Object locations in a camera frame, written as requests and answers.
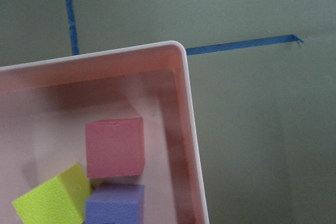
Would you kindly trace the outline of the pink foam block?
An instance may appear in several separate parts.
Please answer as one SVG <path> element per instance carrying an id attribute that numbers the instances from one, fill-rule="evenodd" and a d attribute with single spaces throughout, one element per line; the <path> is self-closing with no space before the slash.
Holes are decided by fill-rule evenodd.
<path id="1" fill-rule="evenodd" d="M 87 176 L 139 176 L 145 166 L 142 118 L 101 120 L 85 125 Z"/>

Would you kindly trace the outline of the purple foam block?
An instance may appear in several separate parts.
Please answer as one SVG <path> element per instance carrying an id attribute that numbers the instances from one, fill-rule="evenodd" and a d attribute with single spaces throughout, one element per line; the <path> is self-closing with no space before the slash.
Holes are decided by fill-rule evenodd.
<path id="1" fill-rule="evenodd" d="M 100 185 L 86 200 L 85 223 L 144 223 L 144 186 Z"/>

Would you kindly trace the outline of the yellow foam block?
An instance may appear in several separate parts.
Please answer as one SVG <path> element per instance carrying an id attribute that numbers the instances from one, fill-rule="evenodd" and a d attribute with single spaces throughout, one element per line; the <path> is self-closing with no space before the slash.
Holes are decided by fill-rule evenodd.
<path id="1" fill-rule="evenodd" d="M 22 223 L 84 223 L 89 179 L 76 163 L 12 202 Z"/>

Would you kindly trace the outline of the short blue tape piece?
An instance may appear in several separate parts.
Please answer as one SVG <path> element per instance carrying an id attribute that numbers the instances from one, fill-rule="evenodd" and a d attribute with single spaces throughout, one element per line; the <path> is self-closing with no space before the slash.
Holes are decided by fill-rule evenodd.
<path id="1" fill-rule="evenodd" d="M 208 54 L 208 53 L 219 52 L 219 51 L 228 51 L 228 50 L 244 49 L 244 48 L 250 48 L 250 47 L 282 44 L 282 43 L 288 43 L 288 42 L 304 43 L 304 41 L 298 36 L 294 34 L 290 34 L 290 35 L 273 36 L 273 37 L 267 37 L 267 38 L 258 38 L 258 39 L 251 39 L 251 40 L 228 42 L 228 43 L 216 44 L 216 45 L 186 48 L 185 50 L 186 50 L 186 54 L 188 56 L 191 56 L 191 55 Z"/>

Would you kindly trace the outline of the blue tape line centre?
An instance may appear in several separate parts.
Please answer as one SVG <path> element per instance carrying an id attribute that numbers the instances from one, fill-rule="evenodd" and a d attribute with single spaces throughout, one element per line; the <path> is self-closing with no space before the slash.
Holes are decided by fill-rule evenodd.
<path id="1" fill-rule="evenodd" d="M 74 12 L 74 6 L 73 6 L 72 0 L 65 0 L 65 2 L 66 2 L 67 18 L 68 18 L 68 25 L 69 25 L 71 51 L 72 51 L 72 55 L 74 56 L 74 55 L 79 54 L 75 12 Z"/>

